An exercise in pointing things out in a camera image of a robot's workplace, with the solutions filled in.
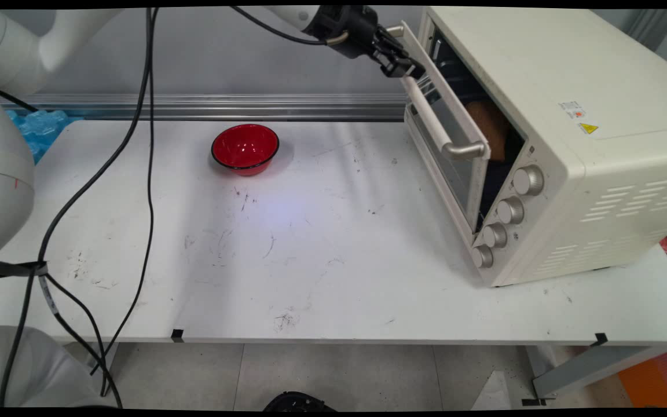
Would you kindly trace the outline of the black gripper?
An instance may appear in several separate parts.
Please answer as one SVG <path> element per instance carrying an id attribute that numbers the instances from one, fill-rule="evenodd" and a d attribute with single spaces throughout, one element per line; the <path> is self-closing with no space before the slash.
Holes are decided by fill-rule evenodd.
<path id="1" fill-rule="evenodd" d="M 426 70 L 410 55 L 369 6 L 320 6 L 308 24 L 308 34 L 355 59 L 366 55 L 380 59 L 380 70 L 388 78 L 420 79 Z"/>

